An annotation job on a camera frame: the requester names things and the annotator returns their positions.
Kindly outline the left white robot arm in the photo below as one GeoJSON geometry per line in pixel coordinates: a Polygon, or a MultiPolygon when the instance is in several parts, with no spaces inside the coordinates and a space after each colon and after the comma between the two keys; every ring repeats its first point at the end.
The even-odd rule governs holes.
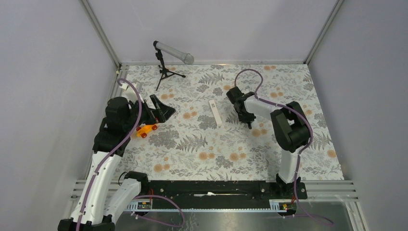
{"type": "Polygon", "coordinates": [[[150,95],[154,108],[140,98],[111,98],[100,130],[94,138],[91,168],[78,204],[69,218],[59,222],[59,231],[113,231],[118,218],[134,197],[149,193],[147,175],[129,172],[109,201],[106,201],[113,174],[121,161],[130,136],[140,125],[165,123],[175,108],[150,95]]]}

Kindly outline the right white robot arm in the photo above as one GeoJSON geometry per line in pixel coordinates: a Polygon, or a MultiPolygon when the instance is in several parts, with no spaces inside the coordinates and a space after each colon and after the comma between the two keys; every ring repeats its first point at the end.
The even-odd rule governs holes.
{"type": "Polygon", "coordinates": [[[272,122],[276,142],[282,149],[276,192],[282,198],[290,197],[295,192],[293,182],[298,177],[300,153],[310,145],[313,134],[300,104],[295,101],[286,105],[272,103],[260,99],[254,92],[244,94],[238,87],[230,89],[226,96],[239,121],[249,129],[257,116],[272,122]]]}

